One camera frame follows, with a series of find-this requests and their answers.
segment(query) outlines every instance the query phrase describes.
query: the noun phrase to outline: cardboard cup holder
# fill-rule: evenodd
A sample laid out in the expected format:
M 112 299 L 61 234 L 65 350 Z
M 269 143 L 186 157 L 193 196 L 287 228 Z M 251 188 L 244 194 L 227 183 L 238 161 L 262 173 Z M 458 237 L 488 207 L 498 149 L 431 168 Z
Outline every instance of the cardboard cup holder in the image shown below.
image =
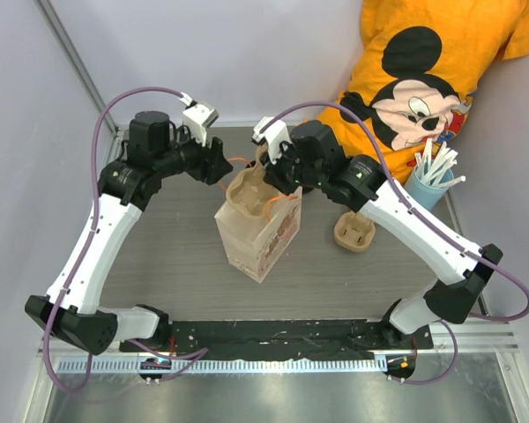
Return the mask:
M 265 169 L 260 157 L 266 145 L 257 148 L 254 167 L 247 167 L 237 174 L 226 190 L 226 199 L 238 212 L 249 218 L 261 218 L 266 203 L 282 194 L 272 185 L 265 183 Z
M 361 253 L 368 249 L 375 232 L 376 227 L 371 219 L 365 218 L 360 213 L 349 211 L 339 218 L 333 229 L 333 236 L 344 249 Z

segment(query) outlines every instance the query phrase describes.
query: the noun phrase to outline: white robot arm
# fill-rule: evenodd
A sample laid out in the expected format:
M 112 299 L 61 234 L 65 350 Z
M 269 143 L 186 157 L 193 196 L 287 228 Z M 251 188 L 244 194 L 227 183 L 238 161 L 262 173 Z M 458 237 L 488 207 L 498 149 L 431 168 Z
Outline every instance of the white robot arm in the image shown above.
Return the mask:
M 397 301 L 386 313 L 384 337 L 395 345 L 420 327 L 438 320 L 463 323 L 492 271 L 473 257 L 496 264 L 502 252 L 494 245 L 481 248 L 448 228 L 417 204 L 398 184 L 412 208 L 464 249 L 459 252 L 414 216 L 396 195 L 380 164 L 369 156 L 347 158 L 333 131 L 319 121 L 303 123 L 288 135 L 287 126 L 264 118 L 253 142 L 268 144 L 261 161 L 265 181 L 288 195 L 299 186 L 322 190 L 334 203 L 360 211 L 382 225 L 415 252 L 436 274 L 436 281 L 414 296 Z
M 211 185 L 233 170 L 223 156 L 221 140 L 207 139 L 207 128 L 217 119 L 217 111 L 190 98 L 186 98 L 186 103 L 179 128 L 164 113 L 137 114 L 130 123 L 127 157 L 109 163 L 101 172 L 98 226 L 53 325 L 57 338 L 91 354 L 104 352 L 113 341 L 140 338 L 157 347 L 168 340 L 168 315 L 160 310 L 145 305 L 101 308 L 104 282 L 125 237 L 151 196 L 159 191 L 163 178 L 187 172 L 197 181 Z M 92 219 L 93 211 L 47 294 L 32 295 L 26 303 L 26 312 L 43 328 L 83 250 Z

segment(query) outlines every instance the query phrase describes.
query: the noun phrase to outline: mickey mouse ear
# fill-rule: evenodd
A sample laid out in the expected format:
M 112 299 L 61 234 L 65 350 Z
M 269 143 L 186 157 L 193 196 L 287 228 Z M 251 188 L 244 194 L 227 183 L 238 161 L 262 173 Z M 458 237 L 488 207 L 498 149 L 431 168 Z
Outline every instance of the mickey mouse ear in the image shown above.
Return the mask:
M 426 26 L 413 26 L 394 35 L 384 49 L 382 69 L 395 78 L 429 71 L 441 56 L 439 35 Z
M 351 110 L 362 121 L 366 121 L 369 117 L 371 117 L 372 113 L 374 112 L 372 108 L 369 108 L 366 104 L 364 104 L 364 100 L 358 93 L 351 93 L 349 91 L 345 92 L 339 104 L 344 108 L 348 108 L 349 110 Z M 344 121 L 349 123 L 356 123 L 356 121 L 347 113 L 341 111 L 340 114 Z

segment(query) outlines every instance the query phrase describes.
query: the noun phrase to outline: cup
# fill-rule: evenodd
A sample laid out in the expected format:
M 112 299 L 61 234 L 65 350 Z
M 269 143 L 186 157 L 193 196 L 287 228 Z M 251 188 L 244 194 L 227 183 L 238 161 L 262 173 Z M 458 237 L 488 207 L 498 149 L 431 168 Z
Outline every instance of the cup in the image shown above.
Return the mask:
M 448 169 L 444 173 L 443 178 L 439 183 L 450 181 L 453 178 L 454 174 L 452 173 L 452 170 Z M 414 198 L 415 201 L 421 204 L 423 208 L 428 211 L 431 211 L 431 209 L 435 207 L 437 201 L 439 201 L 441 197 L 444 196 L 444 193 L 449 189 L 449 187 L 430 187 L 421 182 L 420 178 L 417 176 L 417 167 L 415 167 L 414 171 L 410 175 L 404 188 L 406 189 L 407 193 Z

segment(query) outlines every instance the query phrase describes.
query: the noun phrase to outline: mickey mouse print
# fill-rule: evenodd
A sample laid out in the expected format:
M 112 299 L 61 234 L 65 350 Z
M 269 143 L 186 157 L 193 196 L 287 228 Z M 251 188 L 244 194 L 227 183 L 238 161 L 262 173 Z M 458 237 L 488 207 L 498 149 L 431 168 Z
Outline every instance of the mickey mouse print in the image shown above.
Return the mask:
M 425 26 L 394 35 L 384 49 L 382 69 L 395 80 L 366 105 L 359 93 L 346 92 L 341 105 L 363 121 L 372 120 L 376 137 L 394 151 L 440 141 L 450 129 L 458 133 L 470 105 L 445 80 L 428 72 L 442 52 L 439 35 Z M 354 122 L 341 114 L 347 122 Z

